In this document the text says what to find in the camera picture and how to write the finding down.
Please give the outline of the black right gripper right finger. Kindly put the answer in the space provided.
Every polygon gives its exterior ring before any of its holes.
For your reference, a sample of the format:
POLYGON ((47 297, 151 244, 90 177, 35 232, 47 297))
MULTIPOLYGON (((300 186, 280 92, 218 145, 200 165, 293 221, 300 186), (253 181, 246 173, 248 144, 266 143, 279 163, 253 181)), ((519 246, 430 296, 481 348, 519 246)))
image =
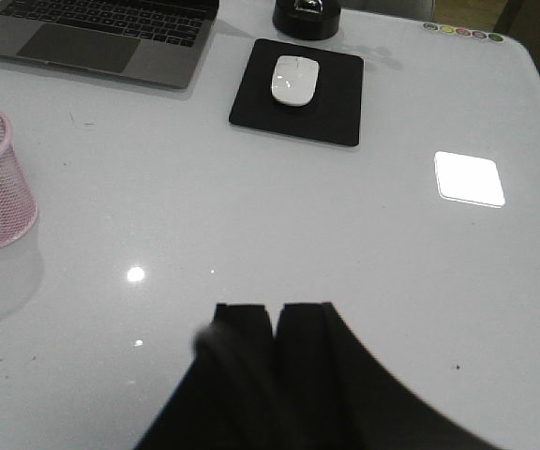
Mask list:
POLYGON ((312 449, 489 449, 419 398, 361 344, 330 303, 287 304, 276 374, 312 449))

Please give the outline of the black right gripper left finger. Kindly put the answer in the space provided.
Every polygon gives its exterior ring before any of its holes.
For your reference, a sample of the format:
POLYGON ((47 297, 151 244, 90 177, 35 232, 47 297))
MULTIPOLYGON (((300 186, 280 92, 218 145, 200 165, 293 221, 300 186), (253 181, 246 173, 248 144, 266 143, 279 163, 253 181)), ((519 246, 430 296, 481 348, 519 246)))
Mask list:
POLYGON ((216 305, 195 358, 139 449, 273 449, 273 335, 262 305, 216 305))

